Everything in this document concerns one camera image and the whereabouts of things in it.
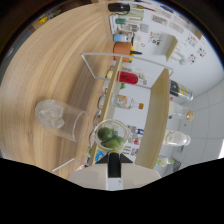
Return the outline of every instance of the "glass jar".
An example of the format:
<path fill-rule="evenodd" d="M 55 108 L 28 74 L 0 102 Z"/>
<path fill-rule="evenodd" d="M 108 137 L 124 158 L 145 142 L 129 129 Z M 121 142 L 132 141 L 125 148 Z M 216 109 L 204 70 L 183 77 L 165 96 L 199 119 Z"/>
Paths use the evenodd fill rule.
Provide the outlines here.
<path fill-rule="evenodd" d="M 166 129 L 163 139 L 163 145 L 169 146 L 187 146 L 191 142 L 191 137 L 180 131 Z"/>

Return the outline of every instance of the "wooden table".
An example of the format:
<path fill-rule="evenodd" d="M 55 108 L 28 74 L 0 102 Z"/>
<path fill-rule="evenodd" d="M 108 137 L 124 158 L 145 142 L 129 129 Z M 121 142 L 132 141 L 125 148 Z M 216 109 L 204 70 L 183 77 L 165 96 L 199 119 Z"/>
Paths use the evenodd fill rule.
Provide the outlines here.
<path fill-rule="evenodd" d="M 5 159 L 49 172 L 72 158 L 85 160 L 103 81 L 93 79 L 81 53 L 113 52 L 105 4 L 82 6 L 55 17 L 36 30 L 14 56 L 0 87 L 0 149 Z M 90 66 L 106 74 L 112 60 L 108 58 L 92 58 Z M 89 113 L 90 125 L 79 144 L 40 126 L 34 110 L 44 99 Z M 71 162 L 55 174 L 67 179 L 80 165 Z"/>

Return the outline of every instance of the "cup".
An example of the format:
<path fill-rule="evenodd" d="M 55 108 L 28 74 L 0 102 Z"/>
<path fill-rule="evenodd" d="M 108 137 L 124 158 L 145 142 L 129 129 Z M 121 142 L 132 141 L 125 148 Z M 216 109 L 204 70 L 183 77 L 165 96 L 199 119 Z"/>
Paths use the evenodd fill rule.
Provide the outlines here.
<path fill-rule="evenodd" d="M 40 101 L 35 117 L 47 131 L 74 142 L 84 138 L 89 126 L 86 111 L 53 99 Z"/>

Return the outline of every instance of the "poster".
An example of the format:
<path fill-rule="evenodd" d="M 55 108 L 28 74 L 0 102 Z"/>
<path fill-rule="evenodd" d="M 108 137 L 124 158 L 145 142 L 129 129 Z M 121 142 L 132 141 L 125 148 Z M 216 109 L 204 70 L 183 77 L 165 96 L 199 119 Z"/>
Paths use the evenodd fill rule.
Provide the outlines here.
<path fill-rule="evenodd" d="M 174 23 L 172 21 L 170 21 L 170 27 L 173 28 L 174 30 L 176 30 L 179 33 L 184 32 L 184 29 L 181 26 L 177 25 L 176 23 Z"/>
<path fill-rule="evenodd" d="M 141 140 L 142 140 L 142 137 L 141 136 L 138 136 L 135 140 L 134 140 L 134 144 L 135 145 L 140 145 L 141 144 Z"/>
<path fill-rule="evenodd" d="M 190 54 L 190 55 L 188 56 L 187 60 L 188 60 L 188 62 L 189 62 L 190 64 L 194 64 L 195 61 L 197 60 L 197 58 L 196 58 L 195 55 Z"/>
<path fill-rule="evenodd" d="M 155 15 L 153 15 L 153 16 L 152 16 L 152 20 L 153 20 L 154 22 L 160 23 L 160 24 L 162 24 L 162 25 L 164 25 L 164 26 L 167 26 L 167 24 L 168 24 L 168 21 L 167 21 L 167 20 L 165 20 L 165 19 L 163 19 L 163 18 L 161 18 L 161 17 L 159 17 L 159 16 L 155 16 Z"/>
<path fill-rule="evenodd" d="M 138 148 L 132 148 L 131 156 L 136 156 L 138 154 Z"/>
<path fill-rule="evenodd" d="M 200 47 L 198 50 L 197 50 L 197 53 L 203 58 L 205 55 L 206 55 L 206 51 Z"/>
<path fill-rule="evenodd" d="M 190 44 L 192 47 L 195 47 L 197 45 L 197 39 L 192 34 L 189 33 L 188 38 L 186 40 L 188 44 Z"/>
<path fill-rule="evenodd" d="M 153 43 L 153 44 L 159 46 L 161 41 L 162 41 L 162 35 L 161 34 L 155 33 L 155 32 L 150 32 L 149 33 L 148 42 Z"/>
<path fill-rule="evenodd" d="M 190 24 L 189 20 L 186 19 L 186 18 L 184 18 L 182 15 L 179 15 L 179 17 L 180 17 L 182 20 L 184 20 L 186 23 Z"/>
<path fill-rule="evenodd" d="M 186 29 L 188 28 L 188 24 L 184 20 L 180 19 L 179 17 L 174 16 L 174 19 L 173 20 L 176 23 L 178 23 L 179 25 L 183 26 L 184 28 L 186 28 Z"/>

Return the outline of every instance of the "bottle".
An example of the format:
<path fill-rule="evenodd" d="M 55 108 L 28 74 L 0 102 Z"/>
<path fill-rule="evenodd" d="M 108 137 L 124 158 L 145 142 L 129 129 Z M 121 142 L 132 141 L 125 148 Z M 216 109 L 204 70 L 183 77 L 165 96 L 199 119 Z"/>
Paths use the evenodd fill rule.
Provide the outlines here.
<path fill-rule="evenodd" d="M 124 18 L 117 18 L 117 19 L 115 19 L 115 23 L 116 24 L 124 24 L 124 25 L 126 25 L 126 19 L 124 19 Z"/>
<path fill-rule="evenodd" d="M 186 119 L 188 121 L 192 121 L 194 119 L 194 113 L 191 110 L 172 101 L 170 101 L 169 104 L 168 116 L 174 116 L 179 119 Z"/>
<path fill-rule="evenodd" d="M 156 160 L 156 166 L 165 167 L 167 164 L 173 164 L 174 159 L 168 159 L 165 156 L 159 155 L 158 159 Z"/>
<path fill-rule="evenodd" d="M 138 83 L 138 76 L 134 73 L 119 71 L 117 81 L 134 85 Z"/>
<path fill-rule="evenodd" d="M 192 101 L 194 98 L 191 90 L 173 80 L 170 80 L 170 94 L 188 101 Z"/>
<path fill-rule="evenodd" d="M 112 61 L 112 66 L 115 66 L 115 65 L 116 65 L 116 60 L 113 60 Z M 135 74 L 138 74 L 138 73 L 143 74 L 144 73 L 143 69 L 137 68 L 136 66 L 134 66 L 132 63 L 129 63 L 129 62 L 123 62 L 122 63 L 122 68 L 129 69 L 130 72 L 133 72 Z"/>
<path fill-rule="evenodd" d="M 127 42 L 128 37 L 124 34 L 114 34 L 113 40 L 114 42 Z"/>
<path fill-rule="evenodd" d="M 163 139 L 163 145 L 170 146 L 187 146 L 191 142 L 191 137 L 180 131 L 166 129 Z"/>
<path fill-rule="evenodd" d="M 114 71 L 114 68 L 115 68 L 114 66 L 111 66 L 111 67 L 110 67 L 110 70 L 111 70 L 111 71 Z M 127 69 L 127 68 L 122 68 L 121 71 L 123 71 L 123 72 L 132 72 L 131 69 Z"/>
<path fill-rule="evenodd" d="M 114 107 L 119 107 L 127 110 L 130 110 L 133 107 L 137 107 L 138 109 L 142 110 L 144 107 L 144 104 L 142 103 L 135 103 L 132 97 L 116 94 L 113 94 L 111 96 L 111 104 Z"/>
<path fill-rule="evenodd" d="M 143 135 L 143 133 L 144 133 L 144 130 L 143 129 L 137 129 L 137 134 Z"/>

